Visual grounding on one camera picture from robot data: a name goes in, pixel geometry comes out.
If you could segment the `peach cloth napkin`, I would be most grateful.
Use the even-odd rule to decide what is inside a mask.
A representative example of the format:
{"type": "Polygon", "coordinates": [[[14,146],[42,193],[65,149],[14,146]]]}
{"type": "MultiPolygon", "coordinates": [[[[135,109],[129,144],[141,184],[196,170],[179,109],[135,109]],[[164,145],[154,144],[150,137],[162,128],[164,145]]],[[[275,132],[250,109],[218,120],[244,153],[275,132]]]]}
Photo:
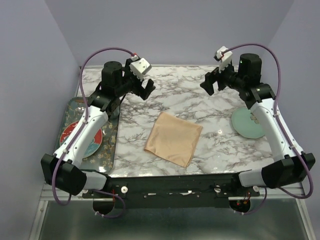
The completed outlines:
{"type": "Polygon", "coordinates": [[[180,167],[189,166],[203,127],[161,112],[154,122],[144,150],[180,167]]]}

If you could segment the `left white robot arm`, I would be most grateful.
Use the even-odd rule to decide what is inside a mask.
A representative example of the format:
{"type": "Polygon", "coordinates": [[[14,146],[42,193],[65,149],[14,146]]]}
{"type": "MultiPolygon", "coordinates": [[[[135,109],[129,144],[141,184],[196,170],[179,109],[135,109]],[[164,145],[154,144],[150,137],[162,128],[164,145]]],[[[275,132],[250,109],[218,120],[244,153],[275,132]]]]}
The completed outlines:
{"type": "Polygon", "coordinates": [[[146,100],[155,90],[151,79],[142,86],[151,68],[145,58],[128,58],[125,65],[117,61],[104,64],[101,82],[85,99],[87,107],[76,127],[52,155],[45,154],[40,161],[47,184],[74,196],[83,190],[93,190],[101,198],[110,194],[111,185],[106,174],[81,170],[80,166],[96,133],[119,110],[120,98],[132,93],[146,100]]]}

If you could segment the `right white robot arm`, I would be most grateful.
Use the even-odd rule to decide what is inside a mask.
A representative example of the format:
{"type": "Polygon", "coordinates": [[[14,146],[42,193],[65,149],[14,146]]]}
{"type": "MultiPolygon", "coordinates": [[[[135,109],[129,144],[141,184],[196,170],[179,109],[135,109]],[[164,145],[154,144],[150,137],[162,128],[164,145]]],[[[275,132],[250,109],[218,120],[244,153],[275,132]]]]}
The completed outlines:
{"type": "Polygon", "coordinates": [[[226,87],[236,90],[261,125],[274,160],[261,169],[239,172],[236,180],[230,183],[230,191],[241,196],[248,187],[275,189],[303,181],[315,164],[315,157],[312,153],[305,153],[294,140],[275,107],[276,95],[270,85],[261,82],[261,58],[254,53],[242,54],[238,71],[234,70],[231,52],[219,51],[214,58],[220,64],[205,74],[200,87],[210,96],[214,94],[214,83],[217,83],[219,91],[226,87]]]}

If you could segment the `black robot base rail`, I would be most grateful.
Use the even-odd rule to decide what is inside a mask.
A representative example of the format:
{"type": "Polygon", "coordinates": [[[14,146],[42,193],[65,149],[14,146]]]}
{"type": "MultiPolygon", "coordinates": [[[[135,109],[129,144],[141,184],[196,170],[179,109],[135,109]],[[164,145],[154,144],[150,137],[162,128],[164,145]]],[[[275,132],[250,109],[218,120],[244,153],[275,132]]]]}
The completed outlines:
{"type": "Polygon", "coordinates": [[[236,200],[260,196],[241,186],[236,173],[109,177],[104,193],[89,190],[83,198],[103,214],[113,209],[239,208],[236,200]]]}

